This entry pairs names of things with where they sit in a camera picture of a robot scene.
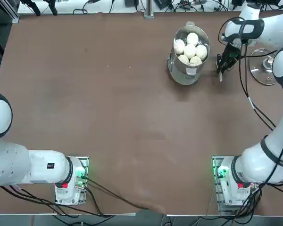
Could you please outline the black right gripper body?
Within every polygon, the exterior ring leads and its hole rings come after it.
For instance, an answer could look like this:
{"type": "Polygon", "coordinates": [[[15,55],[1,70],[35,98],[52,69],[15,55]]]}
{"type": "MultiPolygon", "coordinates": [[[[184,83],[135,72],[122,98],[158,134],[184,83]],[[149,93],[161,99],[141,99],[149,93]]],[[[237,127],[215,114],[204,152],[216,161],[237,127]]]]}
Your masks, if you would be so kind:
{"type": "Polygon", "coordinates": [[[233,45],[226,45],[223,52],[223,59],[225,61],[239,60],[241,56],[241,49],[233,45]]]}

